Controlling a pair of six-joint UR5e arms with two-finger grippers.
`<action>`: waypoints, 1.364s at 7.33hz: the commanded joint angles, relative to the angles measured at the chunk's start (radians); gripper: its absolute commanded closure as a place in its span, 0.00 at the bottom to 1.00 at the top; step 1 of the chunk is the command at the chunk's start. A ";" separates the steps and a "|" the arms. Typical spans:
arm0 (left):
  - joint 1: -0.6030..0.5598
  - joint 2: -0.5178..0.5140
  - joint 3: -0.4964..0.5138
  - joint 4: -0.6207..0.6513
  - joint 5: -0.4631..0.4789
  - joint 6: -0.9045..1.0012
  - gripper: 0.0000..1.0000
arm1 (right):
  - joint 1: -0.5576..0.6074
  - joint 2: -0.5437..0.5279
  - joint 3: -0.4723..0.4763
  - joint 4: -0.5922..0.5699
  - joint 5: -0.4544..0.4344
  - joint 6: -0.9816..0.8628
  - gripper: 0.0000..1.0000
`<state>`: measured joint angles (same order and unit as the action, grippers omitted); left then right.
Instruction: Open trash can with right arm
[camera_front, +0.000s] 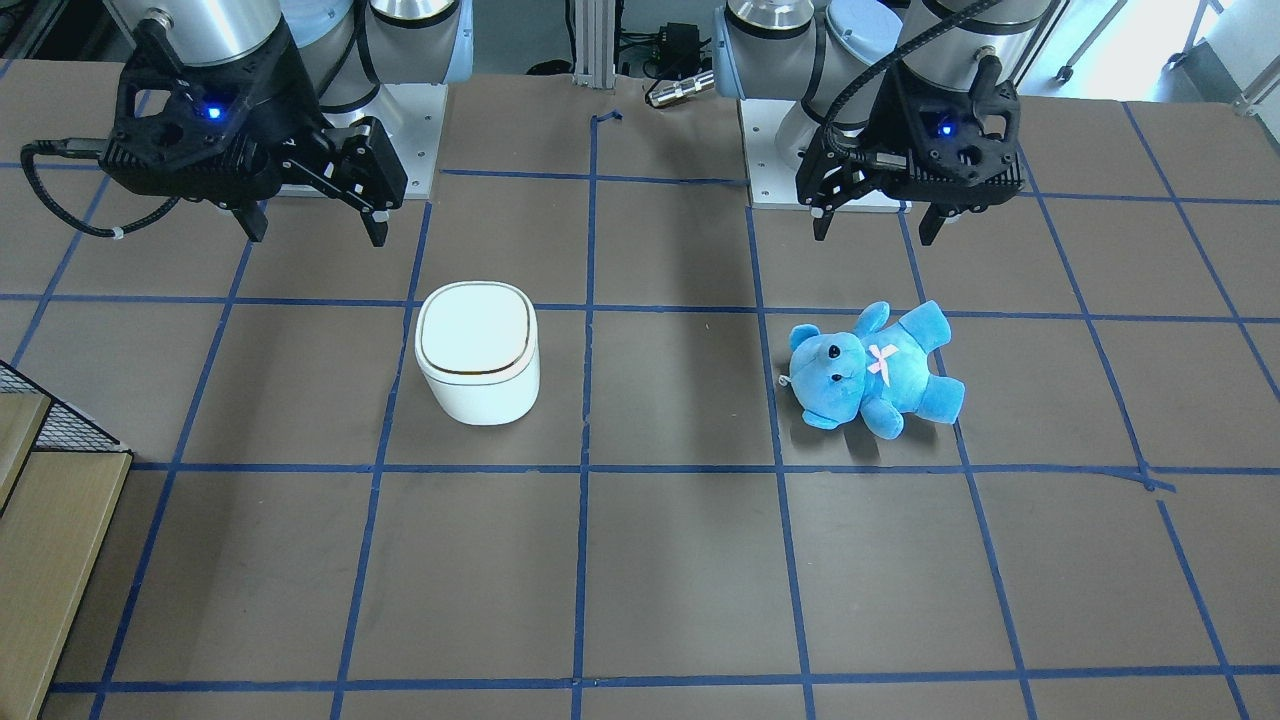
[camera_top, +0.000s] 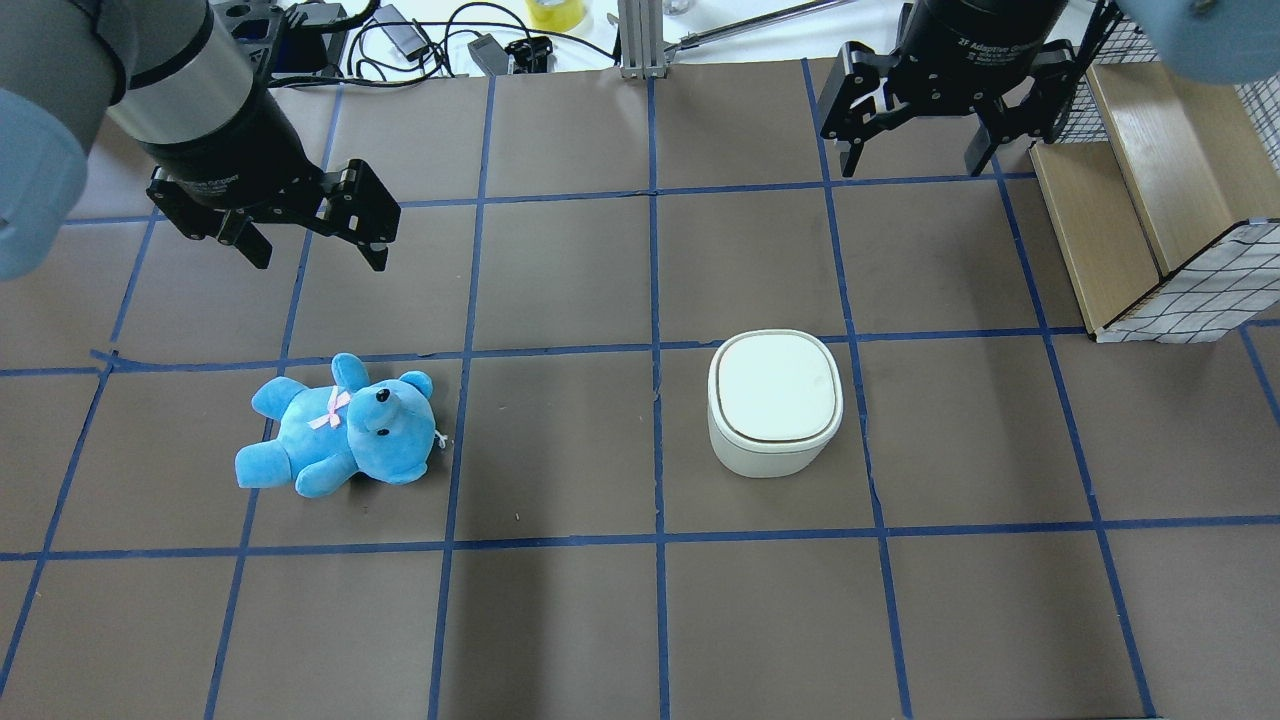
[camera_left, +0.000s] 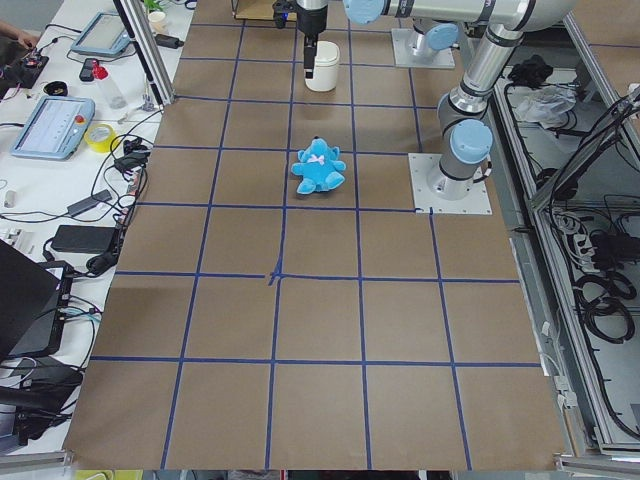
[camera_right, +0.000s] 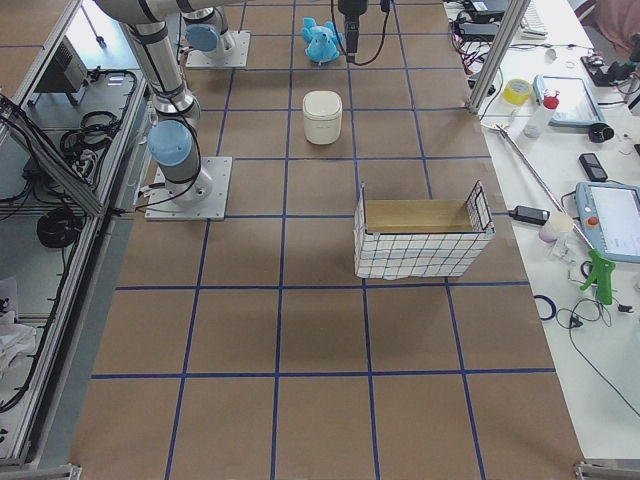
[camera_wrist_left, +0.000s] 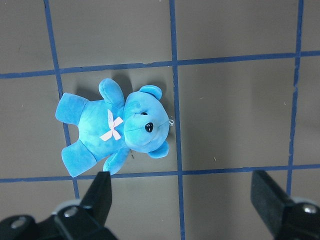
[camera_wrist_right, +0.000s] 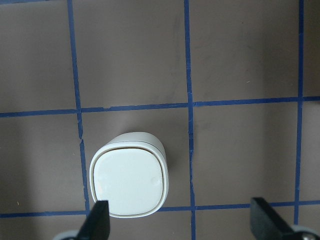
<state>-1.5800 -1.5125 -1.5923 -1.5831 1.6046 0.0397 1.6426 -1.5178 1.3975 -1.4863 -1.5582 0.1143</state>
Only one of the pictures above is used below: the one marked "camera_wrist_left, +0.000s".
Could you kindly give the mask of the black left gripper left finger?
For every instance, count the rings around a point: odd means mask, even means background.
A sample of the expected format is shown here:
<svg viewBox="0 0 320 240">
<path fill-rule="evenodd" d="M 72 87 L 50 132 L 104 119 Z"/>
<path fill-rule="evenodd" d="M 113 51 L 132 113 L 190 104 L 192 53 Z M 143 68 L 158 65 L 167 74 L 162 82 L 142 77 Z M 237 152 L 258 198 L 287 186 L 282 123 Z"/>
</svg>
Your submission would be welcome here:
<svg viewBox="0 0 320 240">
<path fill-rule="evenodd" d="M 105 227 L 112 204 L 111 175 L 99 172 L 78 204 L 61 208 L 54 223 L 64 240 L 116 240 Z"/>
</svg>

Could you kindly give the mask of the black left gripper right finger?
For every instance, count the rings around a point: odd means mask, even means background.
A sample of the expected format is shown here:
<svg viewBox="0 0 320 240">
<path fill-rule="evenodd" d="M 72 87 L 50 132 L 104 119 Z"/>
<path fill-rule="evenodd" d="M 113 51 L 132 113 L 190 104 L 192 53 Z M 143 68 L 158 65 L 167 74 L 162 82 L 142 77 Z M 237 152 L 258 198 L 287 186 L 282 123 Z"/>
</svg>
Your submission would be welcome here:
<svg viewBox="0 0 320 240">
<path fill-rule="evenodd" d="M 320 206 L 290 197 L 266 171 L 252 172 L 250 200 L 275 240 L 320 238 Z"/>
</svg>

